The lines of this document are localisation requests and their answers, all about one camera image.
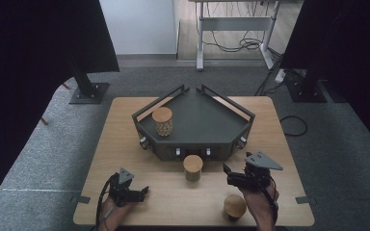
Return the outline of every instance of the wooden table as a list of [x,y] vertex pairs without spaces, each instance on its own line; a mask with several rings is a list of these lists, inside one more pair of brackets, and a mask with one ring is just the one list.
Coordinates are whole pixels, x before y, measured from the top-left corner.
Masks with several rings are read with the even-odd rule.
[[[309,204],[298,204],[305,196],[302,182],[283,135],[278,115],[269,97],[229,97],[256,114],[248,143],[225,163],[233,171],[243,172],[246,152],[262,151],[284,167],[272,170],[280,192],[278,221],[282,226],[310,226],[314,223]],[[135,174],[131,190],[149,186],[145,202],[139,203],[123,225],[200,225],[254,226],[249,212],[229,222],[223,213],[225,198],[242,195],[226,182],[222,162],[205,162],[200,180],[185,180],[182,162],[162,162],[150,150],[139,145],[132,114],[153,101],[154,97],[118,97],[114,99],[95,151],[82,196],[90,203],[78,203],[74,222],[94,224],[99,194],[107,179],[120,167]]]

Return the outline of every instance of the wooden lid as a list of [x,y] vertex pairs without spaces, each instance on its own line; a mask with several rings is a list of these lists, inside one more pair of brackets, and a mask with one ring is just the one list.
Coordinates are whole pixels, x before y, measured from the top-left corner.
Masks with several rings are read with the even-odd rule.
[[237,194],[229,195],[224,202],[224,208],[228,215],[239,218],[246,213],[246,202],[242,196]]
[[189,172],[199,172],[203,167],[203,161],[200,156],[189,155],[184,159],[184,167]]
[[152,113],[152,118],[156,122],[167,122],[172,117],[172,111],[166,107],[160,107]]

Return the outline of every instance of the black curtain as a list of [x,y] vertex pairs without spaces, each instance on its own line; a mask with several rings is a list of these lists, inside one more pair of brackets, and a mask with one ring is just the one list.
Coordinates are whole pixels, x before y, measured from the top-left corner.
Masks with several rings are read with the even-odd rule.
[[72,77],[66,57],[86,73],[119,71],[98,0],[0,1],[0,185]]

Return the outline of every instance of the gray carpet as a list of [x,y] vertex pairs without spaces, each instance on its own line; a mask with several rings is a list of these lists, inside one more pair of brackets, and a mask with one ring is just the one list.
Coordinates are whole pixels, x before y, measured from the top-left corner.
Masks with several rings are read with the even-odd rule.
[[[60,86],[55,92],[43,115],[48,125],[37,124],[0,187],[0,230],[90,230],[72,221],[74,196],[83,189],[115,97],[158,96],[180,84],[194,88],[201,83],[225,95],[254,95],[266,75],[264,67],[122,68],[90,75],[92,82],[110,83],[100,105],[69,105],[77,85],[68,80],[72,90]],[[308,125],[303,136],[286,138],[315,216],[311,227],[279,230],[370,230],[370,134],[351,106],[328,97],[324,104],[293,103],[286,86],[269,96],[280,118],[299,116]],[[282,127],[292,134],[304,129],[295,119]]]

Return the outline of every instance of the wooden jar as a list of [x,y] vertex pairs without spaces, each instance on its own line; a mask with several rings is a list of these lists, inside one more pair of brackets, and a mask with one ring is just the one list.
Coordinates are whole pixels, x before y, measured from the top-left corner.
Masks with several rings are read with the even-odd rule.
[[242,196],[237,194],[229,195],[224,202],[224,210],[228,216],[229,221],[236,221],[244,213],[246,213],[246,202]]
[[200,156],[189,155],[184,159],[185,178],[197,182],[202,172],[203,160]]
[[152,113],[155,121],[155,129],[161,137],[167,137],[172,133],[172,111],[166,107],[160,107]]

